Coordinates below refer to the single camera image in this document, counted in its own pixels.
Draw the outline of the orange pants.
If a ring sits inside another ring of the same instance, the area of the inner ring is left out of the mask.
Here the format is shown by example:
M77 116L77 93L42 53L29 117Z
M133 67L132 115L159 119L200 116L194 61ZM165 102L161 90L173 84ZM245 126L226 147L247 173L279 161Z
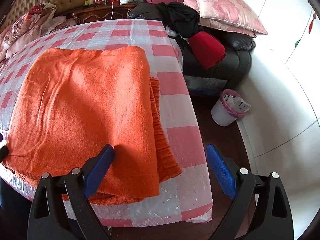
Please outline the orange pants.
M44 172L66 174L111 145L114 159L90 202L157 196L182 172L161 126L159 96L142 48L48 49L20 88L3 165L36 186Z

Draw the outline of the pink checkered plastic sheet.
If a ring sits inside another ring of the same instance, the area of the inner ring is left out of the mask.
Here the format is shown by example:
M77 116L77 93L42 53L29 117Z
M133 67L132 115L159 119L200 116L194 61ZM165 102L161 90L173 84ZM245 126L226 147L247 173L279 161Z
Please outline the pink checkered plastic sheet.
M141 202L93 209L106 226L141 227L212 218L213 198L196 115L182 75L182 53L153 20L86 23L48 34L25 45L1 63L1 133L7 135L22 81L35 59L49 48L105 50L126 46L144 49L150 74L160 82L161 124L182 173L161 183L160 194Z

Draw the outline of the white trash bin pink liner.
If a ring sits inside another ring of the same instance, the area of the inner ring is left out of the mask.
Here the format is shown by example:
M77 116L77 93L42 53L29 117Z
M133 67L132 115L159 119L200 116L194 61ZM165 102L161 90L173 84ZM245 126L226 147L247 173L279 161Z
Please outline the white trash bin pink liner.
M221 92L219 99L211 110L213 120L220 126L226 127L238 119L242 119L251 108L236 91L226 89Z

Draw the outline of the red folded cloth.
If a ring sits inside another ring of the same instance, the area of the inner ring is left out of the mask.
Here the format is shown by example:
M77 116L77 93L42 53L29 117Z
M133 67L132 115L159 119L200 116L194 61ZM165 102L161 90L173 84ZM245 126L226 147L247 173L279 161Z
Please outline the red folded cloth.
M220 63L226 56L225 47L214 36L201 31L188 39L193 55L203 69Z

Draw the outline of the folded floral quilt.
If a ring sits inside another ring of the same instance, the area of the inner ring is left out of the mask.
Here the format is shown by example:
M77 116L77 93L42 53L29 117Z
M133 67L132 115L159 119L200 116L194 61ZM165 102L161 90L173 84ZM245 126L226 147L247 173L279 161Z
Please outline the folded floral quilt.
M41 36L43 26L52 20L56 5L41 3L1 32L1 61L16 54L23 46Z

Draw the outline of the black garment on chair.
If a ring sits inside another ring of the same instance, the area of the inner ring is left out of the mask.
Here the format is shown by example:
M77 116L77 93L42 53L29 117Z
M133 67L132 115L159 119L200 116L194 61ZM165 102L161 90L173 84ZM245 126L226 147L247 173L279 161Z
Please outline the black garment on chair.
M179 2L159 3L156 8L162 22L183 38L191 38L200 32L200 15L193 8Z

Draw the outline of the dark wooden nightstand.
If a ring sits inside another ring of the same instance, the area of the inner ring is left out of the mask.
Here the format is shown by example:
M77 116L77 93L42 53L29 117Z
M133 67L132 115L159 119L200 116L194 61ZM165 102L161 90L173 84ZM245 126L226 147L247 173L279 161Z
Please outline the dark wooden nightstand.
M128 14L137 5L133 4L114 4L107 5L93 5L90 7L83 7L72 13L72 16L77 24L84 24L89 22L105 21L105 20L121 20L127 19Z

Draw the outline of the large pink floral pillow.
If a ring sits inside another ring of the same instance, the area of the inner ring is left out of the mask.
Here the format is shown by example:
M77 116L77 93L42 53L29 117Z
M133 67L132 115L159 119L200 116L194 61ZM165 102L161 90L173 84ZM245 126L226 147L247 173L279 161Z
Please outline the large pink floral pillow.
M267 31L243 0L183 0L200 15L200 25L255 37Z

